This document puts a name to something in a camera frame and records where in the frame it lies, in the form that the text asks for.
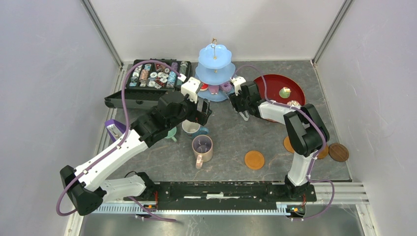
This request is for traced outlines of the purple sprinkled donut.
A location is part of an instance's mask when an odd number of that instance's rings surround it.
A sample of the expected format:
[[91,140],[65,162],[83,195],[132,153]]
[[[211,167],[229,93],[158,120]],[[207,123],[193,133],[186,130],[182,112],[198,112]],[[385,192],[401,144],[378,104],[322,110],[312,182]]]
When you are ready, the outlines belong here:
[[232,90],[233,85],[230,82],[224,82],[219,87],[224,93],[229,93]]

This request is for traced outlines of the red frosted donut cake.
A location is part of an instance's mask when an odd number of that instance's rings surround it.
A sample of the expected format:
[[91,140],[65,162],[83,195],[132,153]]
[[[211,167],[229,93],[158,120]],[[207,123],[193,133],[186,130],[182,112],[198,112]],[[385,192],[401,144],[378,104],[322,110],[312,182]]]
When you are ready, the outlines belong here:
[[200,91],[206,91],[206,90],[208,90],[208,88],[209,88],[209,85],[208,85],[208,84],[203,84],[203,85],[200,87]]

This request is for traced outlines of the pink mousse cake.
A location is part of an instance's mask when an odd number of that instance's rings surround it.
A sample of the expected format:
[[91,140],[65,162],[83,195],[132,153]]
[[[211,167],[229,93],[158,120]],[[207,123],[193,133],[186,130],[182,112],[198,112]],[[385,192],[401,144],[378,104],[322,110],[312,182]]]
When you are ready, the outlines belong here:
[[209,85],[208,90],[210,94],[217,95],[219,93],[219,85]]

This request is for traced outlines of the green mousse cake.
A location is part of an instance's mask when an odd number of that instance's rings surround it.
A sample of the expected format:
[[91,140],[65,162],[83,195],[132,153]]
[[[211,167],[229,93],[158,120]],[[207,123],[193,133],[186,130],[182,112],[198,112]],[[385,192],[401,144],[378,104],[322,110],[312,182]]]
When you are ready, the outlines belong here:
[[287,99],[290,97],[291,95],[291,89],[288,87],[283,87],[280,91],[279,91],[279,96],[283,99]]

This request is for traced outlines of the blue three-tier cake stand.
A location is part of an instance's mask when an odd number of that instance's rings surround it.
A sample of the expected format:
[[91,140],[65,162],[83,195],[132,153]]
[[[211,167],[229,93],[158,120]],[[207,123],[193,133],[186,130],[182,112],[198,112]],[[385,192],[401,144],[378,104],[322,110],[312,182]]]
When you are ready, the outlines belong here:
[[[232,63],[232,52],[225,45],[218,44],[213,38],[211,43],[200,50],[195,77],[203,84],[221,85],[230,82],[236,66]],[[228,94],[219,88],[217,95],[210,94],[209,90],[199,91],[198,96],[212,102],[221,102],[228,99]]]

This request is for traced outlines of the white chocolate drizzled donut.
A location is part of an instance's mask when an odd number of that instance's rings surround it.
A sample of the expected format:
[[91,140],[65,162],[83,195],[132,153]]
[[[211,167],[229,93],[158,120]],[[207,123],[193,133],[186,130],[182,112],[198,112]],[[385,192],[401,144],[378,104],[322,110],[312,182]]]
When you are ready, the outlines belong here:
[[300,107],[300,106],[301,106],[301,104],[300,104],[298,101],[296,101],[296,100],[291,100],[291,101],[289,101],[289,102],[287,103],[287,105],[289,105],[289,106],[293,106],[293,107]]

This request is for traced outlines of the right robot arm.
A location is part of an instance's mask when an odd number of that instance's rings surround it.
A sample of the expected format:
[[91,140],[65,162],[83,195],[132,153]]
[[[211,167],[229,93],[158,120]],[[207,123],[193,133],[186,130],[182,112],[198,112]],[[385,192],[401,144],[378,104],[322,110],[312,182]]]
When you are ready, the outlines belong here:
[[329,139],[328,130],[317,109],[309,103],[290,106],[262,99],[257,84],[247,82],[243,77],[233,78],[231,83],[234,92],[229,94],[229,100],[237,112],[285,125],[294,156],[285,176],[284,195],[291,201],[298,200],[309,185],[311,161]]

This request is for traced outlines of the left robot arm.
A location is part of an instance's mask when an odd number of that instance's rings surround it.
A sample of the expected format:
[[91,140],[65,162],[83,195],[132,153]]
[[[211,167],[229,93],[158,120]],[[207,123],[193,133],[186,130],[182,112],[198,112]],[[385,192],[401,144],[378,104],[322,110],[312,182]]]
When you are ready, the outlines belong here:
[[64,190],[56,205],[57,214],[65,216],[60,211],[65,195],[75,207],[68,215],[77,212],[80,216],[94,212],[107,200],[133,196],[145,201],[151,199],[154,186],[141,176],[110,181],[107,177],[127,160],[164,139],[169,130],[183,121],[206,125],[211,113],[207,99],[193,100],[191,95],[179,91],[167,92],[159,98],[157,105],[142,112],[118,141],[86,163],[78,167],[67,165],[60,170]]

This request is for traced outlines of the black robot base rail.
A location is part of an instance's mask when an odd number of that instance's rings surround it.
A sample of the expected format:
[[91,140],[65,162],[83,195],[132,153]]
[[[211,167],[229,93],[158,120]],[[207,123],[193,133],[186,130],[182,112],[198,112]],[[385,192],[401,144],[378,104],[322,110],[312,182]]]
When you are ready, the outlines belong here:
[[285,215],[306,211],[308,205],[364,205],[369,199],[361,183],[311,183],[291,194],[283,182],[274,181],[161,181],[155,182],[135,200],[117,197],[90,203],[81,211],[146,215]]

